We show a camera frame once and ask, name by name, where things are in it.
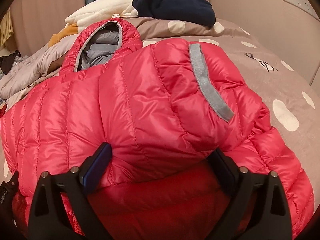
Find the cream and orange fleece garment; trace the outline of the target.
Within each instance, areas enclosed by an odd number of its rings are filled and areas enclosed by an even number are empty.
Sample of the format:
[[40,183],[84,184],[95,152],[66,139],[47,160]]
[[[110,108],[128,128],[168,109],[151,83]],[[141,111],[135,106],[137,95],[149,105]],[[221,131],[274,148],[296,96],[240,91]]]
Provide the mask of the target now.
[[137,17],[138,12],[132,5],[133,0],[96,0],[65,18],[66,26],[54,34],[48,46],[51,47],[66,36],[78,34],[89,25],[102,20],[118,17]]

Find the navy blue garment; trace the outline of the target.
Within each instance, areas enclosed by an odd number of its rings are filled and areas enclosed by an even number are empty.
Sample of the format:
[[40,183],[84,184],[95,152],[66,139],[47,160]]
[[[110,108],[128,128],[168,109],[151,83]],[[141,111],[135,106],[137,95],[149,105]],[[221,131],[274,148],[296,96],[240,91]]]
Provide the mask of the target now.
[[216,16],[207,0],[133,0],[140,17],[177,20],[213,27]]

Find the bright red puffer jacket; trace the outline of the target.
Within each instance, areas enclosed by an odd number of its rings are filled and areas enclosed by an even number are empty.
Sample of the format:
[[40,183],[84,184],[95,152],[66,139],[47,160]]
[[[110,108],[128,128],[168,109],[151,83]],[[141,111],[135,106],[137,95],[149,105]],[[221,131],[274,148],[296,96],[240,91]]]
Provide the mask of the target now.
[[44,171],[80,166],[103,142],[112,158],[87,199],[112,239],[207,239],[230,202],[208,163],[216,149],[253,173],[277,172],[292,239],[318,207],[270,109],[225,51],[180,37],[145,46],[129,18],[78,34],[58,73],[8,107],[1,140],[12,174],[1,185],[5,239],[29,239]]

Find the yellow striped cloth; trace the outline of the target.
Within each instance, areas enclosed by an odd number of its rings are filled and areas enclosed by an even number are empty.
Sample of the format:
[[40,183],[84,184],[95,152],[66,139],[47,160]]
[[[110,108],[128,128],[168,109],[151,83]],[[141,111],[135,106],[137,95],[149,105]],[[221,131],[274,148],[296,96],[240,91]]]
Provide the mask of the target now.
[[4,46],[14,33],[10,9],[7,10],[0,23],[0,46]]

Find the black garment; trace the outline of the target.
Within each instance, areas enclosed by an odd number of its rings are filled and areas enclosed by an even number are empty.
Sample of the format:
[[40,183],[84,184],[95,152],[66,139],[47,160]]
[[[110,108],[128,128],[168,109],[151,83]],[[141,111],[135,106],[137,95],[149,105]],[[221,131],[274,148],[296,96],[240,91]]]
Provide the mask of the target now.
[[21,54],[18,50],[16,50],[14,53],[8,55],[8,56],[1,56],[0,57],[0,66],[1,71],[7,75],[8,72],[10,72],[12,65],[14,64],[14,61],[16,57],[20,57]]

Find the grey crumpled quilt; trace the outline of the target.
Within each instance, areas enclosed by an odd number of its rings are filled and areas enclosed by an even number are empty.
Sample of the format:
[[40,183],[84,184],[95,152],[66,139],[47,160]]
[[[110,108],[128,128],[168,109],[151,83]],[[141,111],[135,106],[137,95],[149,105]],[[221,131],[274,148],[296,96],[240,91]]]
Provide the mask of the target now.
[[8,74],[1,74],[1,99],[7,100],[34,81],[60,68],[76,38],[74,34],[64,37],[51,47],[45,45],[30,57],[23,57],[22,61],[12,66]]

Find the brown polka dot bed cover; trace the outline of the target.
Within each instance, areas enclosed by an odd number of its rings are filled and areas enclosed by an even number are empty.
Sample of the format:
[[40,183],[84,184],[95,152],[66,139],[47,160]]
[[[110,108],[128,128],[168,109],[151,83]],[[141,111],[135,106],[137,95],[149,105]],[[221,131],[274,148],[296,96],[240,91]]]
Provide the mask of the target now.
[[[211,43],[222,48],[237,66],[244,80],[267,105],[271,123],[286,145],[298,157],[310,179],[319,205],[319,97],[286,62],[269,52],[244,29],[228,21],[218,20],[212,28],[198,24],[130,18],[145,46],[170,37]],[[57,68],[45,77],[7,100],[8,107],[21,100],[37,84],[58,73]]]

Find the white wall socket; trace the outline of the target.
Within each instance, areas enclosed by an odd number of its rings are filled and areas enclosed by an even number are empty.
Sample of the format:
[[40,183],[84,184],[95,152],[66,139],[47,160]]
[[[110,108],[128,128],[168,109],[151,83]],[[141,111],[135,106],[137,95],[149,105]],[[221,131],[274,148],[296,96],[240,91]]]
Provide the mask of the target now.
[[283,0],[283,1],[291,5],[294,5],[295,7],[313,16],[315,19],[319,20],[319,16],[316,14],[316,11],[313,9],[311,4],[307,0]]

